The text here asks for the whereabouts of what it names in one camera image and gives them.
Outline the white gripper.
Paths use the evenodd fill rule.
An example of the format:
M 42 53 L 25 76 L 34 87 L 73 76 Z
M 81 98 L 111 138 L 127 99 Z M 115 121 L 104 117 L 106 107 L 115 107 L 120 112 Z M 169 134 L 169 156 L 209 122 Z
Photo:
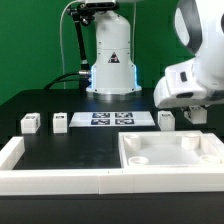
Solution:
M 224 62 L 198 57 L 168 66 L 156 85 L 157 108 L 224 103 Z

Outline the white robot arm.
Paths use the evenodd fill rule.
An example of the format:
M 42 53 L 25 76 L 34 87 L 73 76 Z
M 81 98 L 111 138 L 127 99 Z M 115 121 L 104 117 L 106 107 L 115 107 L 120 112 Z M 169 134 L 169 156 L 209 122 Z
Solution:
M 128 1 L 84 0 L 97 22 L 97 60 L 89 92 L 110 96 L 140 89 L 130 60 L 130 25 L 114 12 Z M 154 90 L 155 106 L 224 103 L 224 0 L 179 0 L 174 26 L 194 57 L 165 69 Z

